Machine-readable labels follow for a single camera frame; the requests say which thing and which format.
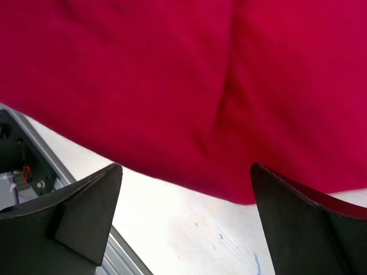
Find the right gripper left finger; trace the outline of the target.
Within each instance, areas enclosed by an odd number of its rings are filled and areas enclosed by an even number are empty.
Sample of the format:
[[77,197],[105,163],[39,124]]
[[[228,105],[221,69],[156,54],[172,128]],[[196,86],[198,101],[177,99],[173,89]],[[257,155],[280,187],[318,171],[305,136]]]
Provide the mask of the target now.
[[1,210],[1,274],[95,274],[123,171],[118,164]]

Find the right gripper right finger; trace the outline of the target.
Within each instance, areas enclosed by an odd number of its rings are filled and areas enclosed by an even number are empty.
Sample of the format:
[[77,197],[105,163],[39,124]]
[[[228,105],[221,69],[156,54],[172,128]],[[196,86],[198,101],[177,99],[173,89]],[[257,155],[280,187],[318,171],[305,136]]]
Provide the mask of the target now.
[[366,208],[251,167],[276,274],[366,274]]

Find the crimson red t shirt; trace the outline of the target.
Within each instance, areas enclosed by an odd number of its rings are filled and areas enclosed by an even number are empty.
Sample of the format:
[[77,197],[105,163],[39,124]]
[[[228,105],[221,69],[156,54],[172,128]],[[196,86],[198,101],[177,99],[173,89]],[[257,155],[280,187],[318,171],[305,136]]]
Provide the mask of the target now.
[[366,187],[365,1],[2,1],[1,103],[239,204]]

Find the aluminium mounting rail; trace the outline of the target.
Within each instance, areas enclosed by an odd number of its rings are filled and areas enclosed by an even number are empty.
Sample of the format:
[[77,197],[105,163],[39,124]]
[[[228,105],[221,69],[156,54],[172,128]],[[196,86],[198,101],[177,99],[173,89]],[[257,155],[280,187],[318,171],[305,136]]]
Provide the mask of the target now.
[[149,274],[113,227],[123,170],[76,180],[21,113],[1,106],[1,273]]

